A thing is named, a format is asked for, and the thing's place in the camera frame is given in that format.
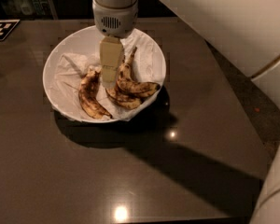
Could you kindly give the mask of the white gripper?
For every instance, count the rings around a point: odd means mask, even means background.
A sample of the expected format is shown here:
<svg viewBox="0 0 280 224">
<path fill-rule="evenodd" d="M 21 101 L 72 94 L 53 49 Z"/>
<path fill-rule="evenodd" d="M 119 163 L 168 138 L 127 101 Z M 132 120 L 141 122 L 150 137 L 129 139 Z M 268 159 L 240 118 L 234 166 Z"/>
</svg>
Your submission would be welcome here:
<svg viewBox="0 0 280 224">
<path fill-rule="evenodd" d="M 137 20 L 138 3 L 125 8 L 112 8 L 92 0 L 92 8 L 95 25 L 105 35 L 100 42 L 102 83 L 105 88 L 112 89 L 124 56 L 120 38 L 126 38 L 132 33 Z"/>
</svg>

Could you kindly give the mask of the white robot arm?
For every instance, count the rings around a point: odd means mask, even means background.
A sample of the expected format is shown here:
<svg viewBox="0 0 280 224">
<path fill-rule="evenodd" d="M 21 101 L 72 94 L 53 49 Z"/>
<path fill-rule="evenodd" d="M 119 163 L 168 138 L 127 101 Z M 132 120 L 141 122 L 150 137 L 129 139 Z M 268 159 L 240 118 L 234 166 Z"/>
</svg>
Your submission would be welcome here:
<svg viewBox="0 0 280 224">
<path fill-rule="evenodd" d="M 159 0 L 280 109 L 280 0 Z M 137 0 L 92 0 L 97 28 L 125 36 Z M 280 224 L 280 145 L 249 224 Z"/>
</svg>

